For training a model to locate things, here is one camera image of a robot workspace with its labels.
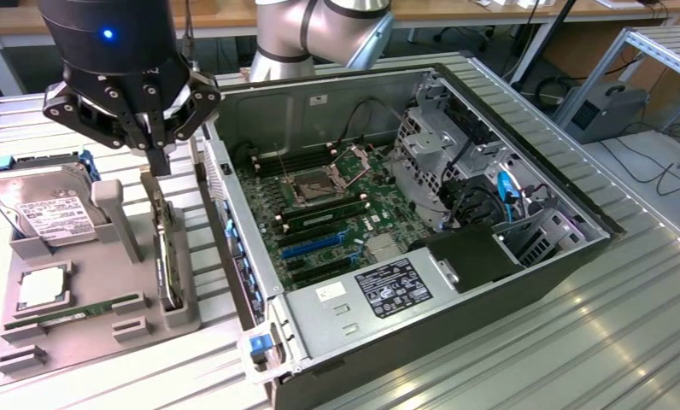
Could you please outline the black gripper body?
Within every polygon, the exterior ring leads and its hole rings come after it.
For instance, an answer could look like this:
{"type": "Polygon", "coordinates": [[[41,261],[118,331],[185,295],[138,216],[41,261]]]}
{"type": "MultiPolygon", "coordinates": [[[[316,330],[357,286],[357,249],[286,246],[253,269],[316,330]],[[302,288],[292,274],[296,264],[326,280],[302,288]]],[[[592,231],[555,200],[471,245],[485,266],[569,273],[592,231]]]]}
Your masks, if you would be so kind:
{"type": "Polygon", "coordinates": [[[65,61],[65,81],[102,109],[118,113],[109,88],[130,112],[149,100],[169,109],[190,68],[177,48],[168,1],[41,1],[38,9],[65,61]]]}

